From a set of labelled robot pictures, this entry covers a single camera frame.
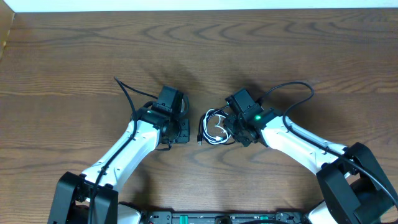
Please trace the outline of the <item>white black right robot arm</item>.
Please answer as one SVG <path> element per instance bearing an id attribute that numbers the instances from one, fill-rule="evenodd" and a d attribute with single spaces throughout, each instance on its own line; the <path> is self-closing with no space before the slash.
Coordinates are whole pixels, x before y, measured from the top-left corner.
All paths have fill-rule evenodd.
<path id="1" fill-rule="evenodd" d="M 323 201 L 306 214 L 309 223 L 379 223 L 397 206 L 397 192 L 364 144 L 327 141 L 274 110 L 251 107 L 223 121 L 233 139 L 248 146 L 261 142 L 288 155 L 313 173 Z"/>

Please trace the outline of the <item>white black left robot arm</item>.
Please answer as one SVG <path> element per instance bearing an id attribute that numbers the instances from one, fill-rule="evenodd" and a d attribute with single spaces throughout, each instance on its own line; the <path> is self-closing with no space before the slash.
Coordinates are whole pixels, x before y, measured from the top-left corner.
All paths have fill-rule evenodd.
<path id="1" fill-rule="evenodd" d="M 152 105 L 132 114 L 118 141 L 91 167 L 64 173 L 55 189 L 49 223 L 140 223 L 142 213 L 119 203 L 119 193 L 141 161 L 160 144 L 187 143 L 182 109 Z"/>

